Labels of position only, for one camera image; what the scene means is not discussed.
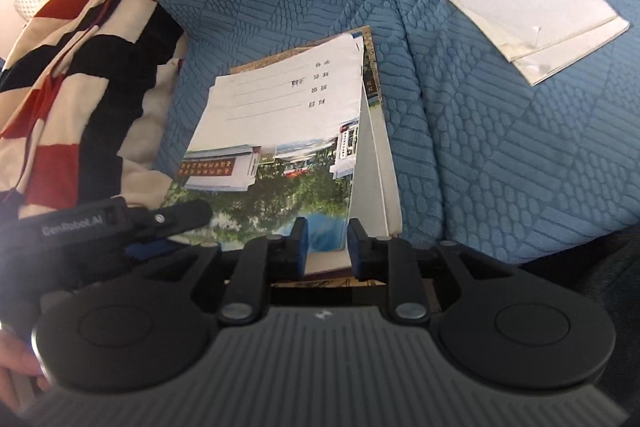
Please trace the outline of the person's left hand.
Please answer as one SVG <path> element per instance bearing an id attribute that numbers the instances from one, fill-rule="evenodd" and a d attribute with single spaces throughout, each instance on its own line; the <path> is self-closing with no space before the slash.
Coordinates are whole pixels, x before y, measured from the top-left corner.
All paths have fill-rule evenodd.
<path id="1" fill-rule="evenodd" d="M 11 411 L 23 410 L 26 402 L 18 393 L 17 376 L 35 380 L 36 387 L 46 392 L 51 383 L 44 376 L 32 346 L 14 332 L 1 329 L 1 402 Z"/>

